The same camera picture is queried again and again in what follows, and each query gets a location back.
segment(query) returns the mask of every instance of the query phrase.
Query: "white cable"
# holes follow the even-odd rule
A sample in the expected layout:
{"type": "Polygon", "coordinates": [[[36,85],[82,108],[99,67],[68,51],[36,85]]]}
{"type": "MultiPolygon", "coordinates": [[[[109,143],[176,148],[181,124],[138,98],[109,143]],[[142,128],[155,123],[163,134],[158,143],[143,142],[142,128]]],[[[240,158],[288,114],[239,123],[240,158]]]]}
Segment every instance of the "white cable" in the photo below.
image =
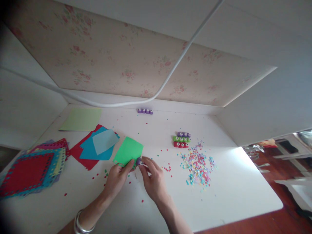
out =
{"type": "Polygon", "coordinates": [[[193,41],[195,40],[195,38],[197,37],[197,35],[200,33],[200,31],[202,30],[202,28],[205,26],[205,24],[208,22],[208,20],[214,15],[214,13],[218,10],[218,8],[221,6],[221,4],[224,2],[224,0],[218,0],[217,4],[214,6],[214,8],[210,11],[210,13],[208,14],[208,16],[205,18],[205,20],[202,22],[202,24],[199,26],[199,28],[196,30],[196,32],[194,33],[194,35],[192,36],[191,40],[188,42],[187,46],[185,47],[184,51],[182,52],[181,56],[179,57],[179,59],[177,60],[177,62],[175,63],[175,65],[173,66],[173,68],[171,69],[170,73],[168,74],[166,80],[164,81],[164,83],[161,85],[161,87],[159,88],[159,90],[157,91],[157,93],[152,96],[151,98],[148,98],[146,100],[143,101],[128,101],[128,102],[120,102],[120,103],[113,103],[113,104],[102,104],[102,103],[98,103],[98,102],[93,102],[91,100],[85,99],[83,97],[80,97],[76,94],[70,93],[64,89],[61,89],[59,87],[57,87],[54,84],[51,83],[47,83],[44,81],[40,81],[38,79],[34,79],[31,77],[27,77],[24,76],[22,74],[19,74],[17,72],[11,71],[10,69],[7,68],[2,68],[8,72],[11,72],[15,75],[18,75],[28,81],[34,82],[40,86],[43,86],[47,89],[50,89],[54,92],[57,92],[61,95],[64,95],[66,97],[72,98],[76,101],[79,101],[81,103],[84,103],[86,105],[90,105],[90,106],[94,106],[94,107],[120,107],[120,106],[125,106],[125,105],[132,105],[132,104],[141,104],[141,103],[146,103],[149,101],[154,100],[159,94],[160,92],[163,90],[163,88],[165,87],[165,85],[167,84],[168,80],[170,79],[172,73],[175,71],[176,67],[179,65],[179,63],[181,62],[182,58],[184,57],[184,55],[186,54],[186,52],[188,51],[189,47],[191,46],[191,44],[193,43],[193,41]]]}

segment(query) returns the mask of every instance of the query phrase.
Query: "human hand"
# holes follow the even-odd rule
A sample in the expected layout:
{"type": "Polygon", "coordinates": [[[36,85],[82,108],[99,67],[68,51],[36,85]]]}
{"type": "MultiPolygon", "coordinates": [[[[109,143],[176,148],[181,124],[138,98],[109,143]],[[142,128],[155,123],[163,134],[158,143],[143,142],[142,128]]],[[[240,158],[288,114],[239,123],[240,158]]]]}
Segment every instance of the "human hand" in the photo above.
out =
{"type": "Polygon", "coordinates": [[[156,205],[159,205],[162,202],[166,203],[170,200],[170,196],[167,192],[163,170],[155,161],[148,157],[143,156],[142,162],[148,166],[139,165],[147,194],[156,205]]]}
{"type": "Polygon", "coordinates": [[[125,167],[121,167],[118,164],[111,167],[105,188],[102,195],[113,201],[117,194],[122,189],[124,183],[126,182],[127,175],[134,171],[133,170],[134,160],[132,159],[125,167]]]}

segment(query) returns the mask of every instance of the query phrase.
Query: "wooden floor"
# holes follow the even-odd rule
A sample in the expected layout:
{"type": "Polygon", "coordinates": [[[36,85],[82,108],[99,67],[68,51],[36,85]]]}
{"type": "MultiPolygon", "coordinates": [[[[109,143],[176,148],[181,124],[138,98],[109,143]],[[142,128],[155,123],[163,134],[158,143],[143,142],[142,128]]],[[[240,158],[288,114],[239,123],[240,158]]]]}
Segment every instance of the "wooden floor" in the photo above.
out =
{"type": "Polygon", "coordinates": [[[274,189],[284,204],[283,209],[257,216],[254,218],[242,220],[236,223],[216,227],[197,234],[243,234],[243,233],[274,233],[286,234],[312,233],[312,221],[299,216],[296,213],[298,208],[291,193],[281,184],[276,184],[274,180],[287,180],[295,176],[302,176],[298,169],[289,161],[274,159],[273,156],[281,155],[278,149],[266,149],[265,153],[260,154],[260,158],[255,160],[257,165],[269,163],[270,166],[263,169],[269,170],[269,173],[262,174],[274,189]]]}

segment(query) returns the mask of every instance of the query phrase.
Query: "floral wallpaper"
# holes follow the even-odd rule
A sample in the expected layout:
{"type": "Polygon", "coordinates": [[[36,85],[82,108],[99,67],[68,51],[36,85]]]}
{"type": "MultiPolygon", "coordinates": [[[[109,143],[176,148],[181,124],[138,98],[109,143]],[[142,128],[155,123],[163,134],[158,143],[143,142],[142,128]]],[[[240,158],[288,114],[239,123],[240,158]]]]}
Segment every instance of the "floral wallpaper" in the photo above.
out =
{"type": "MultiPolygon", "coordinates": [[[[19,1],[13,10],[5,24],[66,89],[151,97],[187,44],[51,0],[19,1]]],[[[272,69],[193,44],[158,99],[225,106],[272,69]]]]}

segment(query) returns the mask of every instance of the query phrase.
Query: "white table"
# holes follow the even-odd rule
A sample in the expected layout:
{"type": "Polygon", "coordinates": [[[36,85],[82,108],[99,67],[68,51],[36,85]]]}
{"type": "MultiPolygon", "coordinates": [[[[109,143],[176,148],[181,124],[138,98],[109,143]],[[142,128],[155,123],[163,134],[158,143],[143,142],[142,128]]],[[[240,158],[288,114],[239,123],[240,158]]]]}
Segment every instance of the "white table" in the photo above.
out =
{"type": "MultiPolygon", "coordinates": [[[[77,144],[89,132],[59,132],[58,129],[70,109],[81,106],[68,105],[37,143],[65,137],[70,148],[77,144]]],[[[78,210],[96,198],[106,181],[104,169],[109,170],[113,165],[112,160],[126,136],[142,143],[143,155],[153,158],[160,166],[168,167],[170,163],[172,170],[164,172],[169,193],[193,231],[283,207],[243,149],[235,145],[214,116],[156,110],[153,115],[147,115],[137,114],[134,109],[114,108],[103,109],[99,123],[113,128],[121,137],[109,161],[99,161],[88,171],[71,156],[60,180],[52,187],[23,199],[14,197],[1,201],[20,233],[56,233],[78,210]],[[196,138],[202,139],[205,142],[202,150],[207,151],[208,158],[212,156],[215,160],[218,170],[210,175],[211,186],[206,191],[201,192],[199,185],[186,184],[189,173],[180,167],[183,161],[177,153],[188,151],[173,146],[172,136],[177,131],[192,134],[191,147],[197,143],[196,138]]],[[[127,178],[122,191],[100,218],[93,233],[168,233],[164,219],[146,194],[138,168],[127,178]]]]}

